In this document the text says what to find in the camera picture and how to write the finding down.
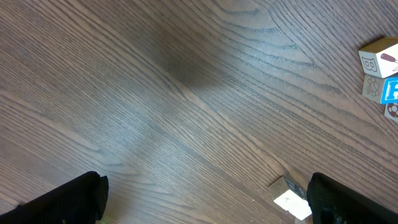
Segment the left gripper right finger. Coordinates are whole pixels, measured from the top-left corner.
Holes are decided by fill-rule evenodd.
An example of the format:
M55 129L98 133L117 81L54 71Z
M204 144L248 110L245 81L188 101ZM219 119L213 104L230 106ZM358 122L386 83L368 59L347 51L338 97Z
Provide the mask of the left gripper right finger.
M313 224L397 224L397 214L316 172L308 184Z

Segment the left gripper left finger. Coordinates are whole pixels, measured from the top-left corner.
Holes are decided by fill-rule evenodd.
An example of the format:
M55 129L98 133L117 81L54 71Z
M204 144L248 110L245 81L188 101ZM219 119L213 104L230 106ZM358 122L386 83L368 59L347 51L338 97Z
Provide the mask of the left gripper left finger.
M89 171L1 215L1 224L95 224L108 201L107 176Z

